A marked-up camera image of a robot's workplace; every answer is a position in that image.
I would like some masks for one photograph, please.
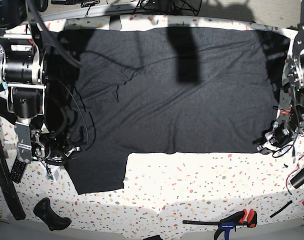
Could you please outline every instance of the black fabric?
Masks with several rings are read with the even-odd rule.
[[[82,63],[74,93],[90,147],[66,166],[79,194],[123,188],[134,152],[255,153],[252,142],[276,119],[290,42],[277,33],[169,27],[60,37]],[[72,140],[84,142],[71,105]]]

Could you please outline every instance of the speckled white surface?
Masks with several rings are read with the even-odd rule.
[[[144,31],[180,25],[181,17],[121,16],[123,31]],[[209,18],[183,17],[185,23],[198,27],[238,30],[279,31],[290,38],[296,32],[251,23]],[[109,17],[69,20],[69,28],[108,29]],[[0,118],[0,136],[8,153],[9,168],[15,158],[14,128]],[[297,140],[297,154],[304,154],[304,137]],[[70,227],[92,231],[120,233],[126,238],[179,238],[189,231],[211,231],[215,227],[183,225],[182,220],[219,221],[228,214],[248,211],[258,213],[258,224],[268,224],[304,216],[304,185],[299,190],[285,188],[288,174],[296,167],[291,154],[274,159],[271,155],[230,153],[163,153],[131,154],[126,168],[125,188],[111,192],[77,195],[64,169],[59,181],[45,181],[38,163],[28,167],[20,184],[14,184],[29,220],[40,221],[33,214],[36,203],[51,199],[53,210],[70,217]],[[270,219],[270,215],[288,201],[294,204]],[[10,214],[0,190],[0,213]]]

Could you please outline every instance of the remote control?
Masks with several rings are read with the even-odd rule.
[[[26,163],[23,161],[20,161],[19,159],[17,159],[17,157],[15,158],[15,161],[13,163],[13,167],[10,173],[10,179],[15,182],[16,184],[20,183],[23,173],[25,171],[26,168]]]

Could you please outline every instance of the gray floor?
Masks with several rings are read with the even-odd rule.
[[[235,240],[304,240],[304,226],[301,218],[257,226],[256,228],[231,231],[230,238]],[[214,232],[190,232],[182,236],[182,240],[212,240]],[[15,221],[10,217],[7,223],[0,222],[0,240],[125,240],[117,233],[88,231],[81,229],[65,229],[50,231],[44,223],[34,221]]]
[[[132,0],[101,0],[99,5],[131,2]],[[192,3],[199,0],[187,0]],[[300,0],[202,0],[200,17],[254,21],[258,24],[288,28],[300,21]],[[80,5],[52,5],[43,14],[63,12]]]

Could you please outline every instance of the black motor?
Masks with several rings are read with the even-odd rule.
[[[24,0],[0,0],[0,29],[12,29],[25,19]]]

